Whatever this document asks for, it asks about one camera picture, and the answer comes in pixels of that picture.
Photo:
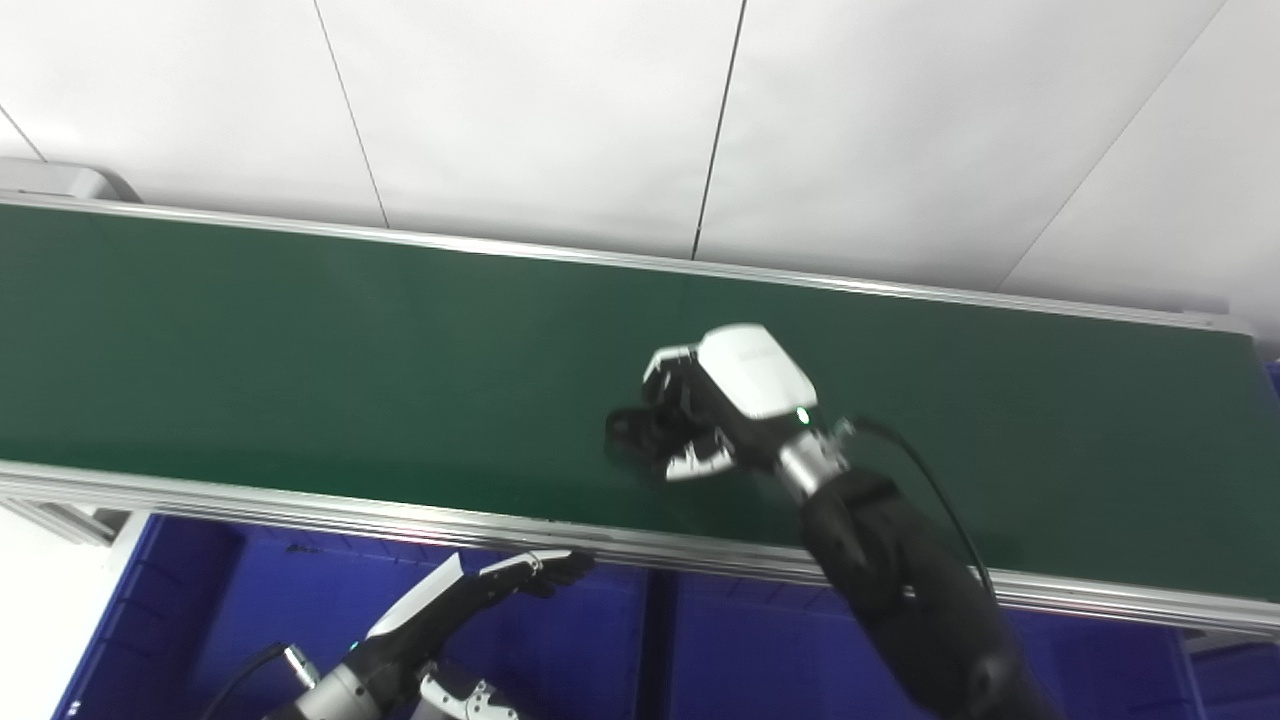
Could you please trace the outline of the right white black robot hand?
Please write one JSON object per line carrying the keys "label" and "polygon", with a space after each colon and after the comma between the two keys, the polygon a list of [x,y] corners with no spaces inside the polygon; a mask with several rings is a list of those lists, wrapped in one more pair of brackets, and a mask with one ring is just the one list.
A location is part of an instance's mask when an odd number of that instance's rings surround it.
{"label": "right white black robot hand", "polygon": [[694,345],[657,350],[641,398],[659,429],[653,461],[664,482],[739,468],[806,500],[847,466],[814,427],[810,378],[760,324],[722,325]]}

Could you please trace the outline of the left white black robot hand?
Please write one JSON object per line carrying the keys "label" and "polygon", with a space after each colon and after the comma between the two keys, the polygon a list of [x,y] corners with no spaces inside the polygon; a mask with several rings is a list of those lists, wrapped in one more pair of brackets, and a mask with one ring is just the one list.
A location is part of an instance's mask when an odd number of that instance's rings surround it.
{"label": "left white black robot hand", "polygon": [[457,553],[397,600],[343,659],[355,705],[329,719],[384,719],[412,700],[452,719],[517,719],[490,682],[440,671],[438,655],[474,616],[513,594],[549,600],[595,566],[580,550],[534,550],[467,571]]}

